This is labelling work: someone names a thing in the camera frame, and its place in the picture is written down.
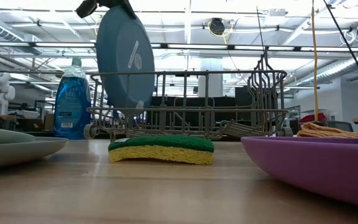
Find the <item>white robot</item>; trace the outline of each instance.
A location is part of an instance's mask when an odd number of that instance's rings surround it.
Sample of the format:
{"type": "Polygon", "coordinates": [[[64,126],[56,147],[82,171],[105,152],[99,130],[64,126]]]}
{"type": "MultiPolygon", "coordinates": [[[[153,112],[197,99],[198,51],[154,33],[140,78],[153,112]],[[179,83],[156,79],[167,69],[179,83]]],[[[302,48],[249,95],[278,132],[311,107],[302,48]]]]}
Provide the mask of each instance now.
{"type": "Polygon", "coordinates": [[[9,85],[11,75],[0,73],[0,115],[7,115],[9,100],[13,100],[16,95],[15,88],[9,85]]]}

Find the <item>sponge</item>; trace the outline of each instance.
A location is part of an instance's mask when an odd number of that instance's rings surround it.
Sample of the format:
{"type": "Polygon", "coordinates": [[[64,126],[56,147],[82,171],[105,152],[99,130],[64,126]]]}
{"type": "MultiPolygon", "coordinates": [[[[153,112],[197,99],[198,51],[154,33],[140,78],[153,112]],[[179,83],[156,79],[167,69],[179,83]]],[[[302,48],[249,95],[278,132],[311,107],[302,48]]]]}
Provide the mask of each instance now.
{"type": "Polygon", "coordinates": [[[212,164],[211,140],[193,136],[149,136],[117,140],[109,146],[110,160],[151,158],[190,164],[212,164]]]}

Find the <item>table surface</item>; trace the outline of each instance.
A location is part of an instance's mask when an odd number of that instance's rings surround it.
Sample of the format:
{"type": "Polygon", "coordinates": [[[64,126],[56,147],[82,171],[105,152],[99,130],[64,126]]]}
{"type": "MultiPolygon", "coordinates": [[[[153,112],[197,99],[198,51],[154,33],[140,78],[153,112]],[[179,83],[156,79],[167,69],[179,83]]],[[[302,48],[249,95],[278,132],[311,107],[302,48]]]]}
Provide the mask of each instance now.
{"type": "Polygon", "coordinates": [[[239,142],[216,142],[211,166],[110,163],[108,144],[0,169],[0,223],[358,223],[358,207],[274,180],[239,142]]]}

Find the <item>bottle cap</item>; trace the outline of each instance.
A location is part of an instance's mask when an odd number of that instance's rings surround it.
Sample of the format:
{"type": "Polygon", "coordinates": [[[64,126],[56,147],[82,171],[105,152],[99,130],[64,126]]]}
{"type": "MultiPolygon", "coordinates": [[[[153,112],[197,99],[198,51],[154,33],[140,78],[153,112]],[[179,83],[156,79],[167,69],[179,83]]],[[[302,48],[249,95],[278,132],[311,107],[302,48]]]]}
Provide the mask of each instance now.
{"type": "Polygon", "coordinates": [[[71,63],[72,65],[76,65],[76,66],[82,66],[82,62],[81,62],[81,59],[79,57],[75,57],[73,58],[73,61],[71,63]]]}

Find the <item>gray plate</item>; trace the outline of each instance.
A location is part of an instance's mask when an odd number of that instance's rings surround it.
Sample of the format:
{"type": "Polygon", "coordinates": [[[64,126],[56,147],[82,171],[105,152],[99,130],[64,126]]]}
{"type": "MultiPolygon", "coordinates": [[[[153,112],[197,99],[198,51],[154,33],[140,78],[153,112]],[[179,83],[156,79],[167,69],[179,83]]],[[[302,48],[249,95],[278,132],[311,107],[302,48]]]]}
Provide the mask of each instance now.
{"type": "Polygon", "coordinates": [[[0,167],[49,156],[63,147],[67,139],[37,137],[34,142],[0,144],[0,167]]]}

